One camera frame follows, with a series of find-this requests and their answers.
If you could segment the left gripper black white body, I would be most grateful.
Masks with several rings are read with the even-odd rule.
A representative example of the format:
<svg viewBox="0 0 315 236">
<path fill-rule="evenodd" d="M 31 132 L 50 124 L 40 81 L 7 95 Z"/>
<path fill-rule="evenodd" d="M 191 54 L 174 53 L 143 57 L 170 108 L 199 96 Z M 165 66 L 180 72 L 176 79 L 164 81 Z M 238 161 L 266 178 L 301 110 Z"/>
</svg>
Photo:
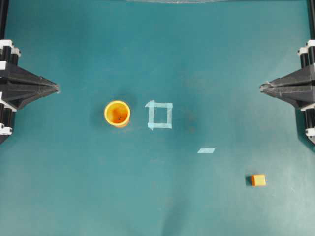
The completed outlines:
<svg viewBox="0 0 315 236">
<path fill-rule="evenodd" d="M 13 41 L 0 40 L 0 71 L 3 72 L 10 63 L 18 65 L 21 52 L 14 47 Z M 0 143 L 2 144 L 13 133 L 15 124 L 16 107 L 5 101 L 8 98 L 9 80 L 0 77 Z"/>
</svg>

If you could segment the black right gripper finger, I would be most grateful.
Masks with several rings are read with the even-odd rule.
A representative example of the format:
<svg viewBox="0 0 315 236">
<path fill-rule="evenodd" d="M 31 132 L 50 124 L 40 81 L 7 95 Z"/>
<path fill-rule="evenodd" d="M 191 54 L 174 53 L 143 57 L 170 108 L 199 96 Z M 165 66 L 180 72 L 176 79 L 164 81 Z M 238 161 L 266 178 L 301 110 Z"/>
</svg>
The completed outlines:
<svg viewBox="0 0 315 236">
<path fill-rule="evenodd" d="M 286 76 L 274 79 L 259 86 L 260 90 L 275 87 L 310 85 L 315 82 L 315 64 L 305 66 Z"/>
<path fill-rule="evenodd" d="M 260 92 L 287 102 L 299 110 L 315 104 L 315 88 L 313 86 L 260 86 Z"/>
</svg>

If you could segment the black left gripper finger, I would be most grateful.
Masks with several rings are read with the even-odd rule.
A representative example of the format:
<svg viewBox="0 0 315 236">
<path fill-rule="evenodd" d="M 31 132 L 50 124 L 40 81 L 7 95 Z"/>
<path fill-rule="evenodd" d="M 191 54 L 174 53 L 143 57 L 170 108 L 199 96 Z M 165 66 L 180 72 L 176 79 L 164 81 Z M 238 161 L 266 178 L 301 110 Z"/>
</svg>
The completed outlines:
<svg viewBox="0 0 315 236">
<path fill-rule="evenodd" d="M 14 64 L 0 65 L 0 89 L 26 86 L 32 89 L 59 89 L 59 85 Z"/>
<path fill-rule="evenodd" d="M 34 89 L 26 86 L 9 86 L 5 87 L 5 89 L 0 89 L 0 91 L 2 92 L 1 103 L 15 110 L 21 110 L 29 103 L 53 93 L 58 93 L 60 89 Z"/>
</svg>

